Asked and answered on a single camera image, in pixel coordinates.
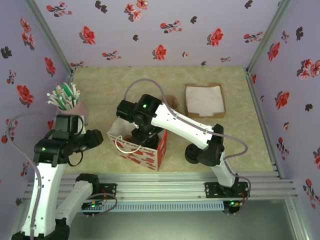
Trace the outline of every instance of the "pink cup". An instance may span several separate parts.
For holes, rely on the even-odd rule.
[[[89,111],[80,100],[78,101],[77,105],[75,105],[75,107],[70,110],[62,110],[60,107],[59,107],[59,110],[61,114],[70,114],[70,115],[79,115],[79,116],[83,115],[84,125],[88,125]]]

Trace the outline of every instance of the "floral wallpaper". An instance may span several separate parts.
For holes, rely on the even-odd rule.
[[[5,219],[0,239],[7,240],[34,171],[10,145],[6,128],[18,114],[48,114],[19,118],[9,126],[9,137],[33,158],[34,145],[53,125],[48,121],[56,113],[46,104],[47,93],[68,73],[23,1],[1,3],[0,29],[0,213]]]
[[[35,2],[71,67],[247,67],[279,0]]]
[[[313,239],[320,236],[319,8],[318,0],[292,1],[252,71],[282,170],[295,183]]]

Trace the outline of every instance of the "beige floor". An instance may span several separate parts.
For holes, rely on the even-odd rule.
[[[225,134],[240,138],[248,144],[249,150],[245,155],[229,160],[235,171],[273,170],[242,67],[88,67],[78,68],[73,82],[81,91],[81,101],[89,109],[87,129],[99,129],[104,141],[99,147],[86,151],[79,166],[68,166],[66,173],[154,172],[118,156],[107,136],[107,131],[117,118],[116,108],[126,88],[141,78],[157,81],[163,87],[165,94],[175,95],[182,106],[185,104],[185,84],[221,83],[226,105],[225,117],[196,120],[211,126],[221,124]],[[127,100],[137,102],[142,94],[150,94],[157,98],[161,95],[152,83],[141,82],[132,87]],[[185,149],[189,144],[187,140],[170,132],[167,151],[159,172],[210,172],[211,169],[207,166],[189,164],[185,160]],[[224,140],[224,146],[227,155],[244,149],[240,143],[229,139]],[[70,158],[73,163],[79,159],[78,154]]]

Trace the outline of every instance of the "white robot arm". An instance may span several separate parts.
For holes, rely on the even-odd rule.
[[[158,143],[157,133],[167,129],[191,143],[185,151],[185,157],[192,164],[202,163],[212,168],[217,176],[218,183],[226,188],[233,187],[236,177],[226,166],[225,148],[223,138],[206,132],[214,131],[223,134],[223,127],[219,124],[214,127],[194,121],[178,112],[170,109],[161,100],[144,94],[138,103],[122,100],[117,107],[116,115],[130,123],[134,123],[136,129],[132,131],[134,140],[142,146],[150,147]]]
[[[77,115],[58,115],[54,130],[49,132],[52,139],[47,134],[35,145],[33,162],[40,172],[41,194],[37,200],[39,186],[35,174],[26,220],[21,231],[12,236],[12,240],[31,239],[31,231],[36,240],[67,240],[70,225],[81,205],[91,195],[100,193],[98,176],[82,173],[77,177],[71,193],[57,208],[59,185],[66,165],[70,164],[69,156],[81,153],[82,160],[84,151],[97,147],[103,141],[99,130],[85,130],[82,118],[82,124],[78,124],[80,118]],[[31,229],[35,206],[35,227]]]

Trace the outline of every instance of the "pen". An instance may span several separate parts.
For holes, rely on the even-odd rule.
[[[59,97],[59,102],[60,102],[60,107],[61,107],[61,109],[62,109],[62,110],[66,110],[66,105],[65,105],[65,103],[64,103],[64,101],[63,101],[62,96]]]
[[[72,87],[72,91],[73,91],[73,96],[75,98],[77,98],[77,90],[76,90],[76,84],[75,83],[71,83],[71,87]]]
[[[49,100],[49,101],[47,101],[46,103],[47,103],[47,104],[55,105],[55,106],[57,106],[57,107],[60,107],[59,104],[57,104],[57,103],[54,102],[54,101],[50,101],[50,100]]]
[[[68,97],[75,99],[75,96],[73,95],[71,88],[65,82],[62,84],[62,88],[64,89],[64,91]]]

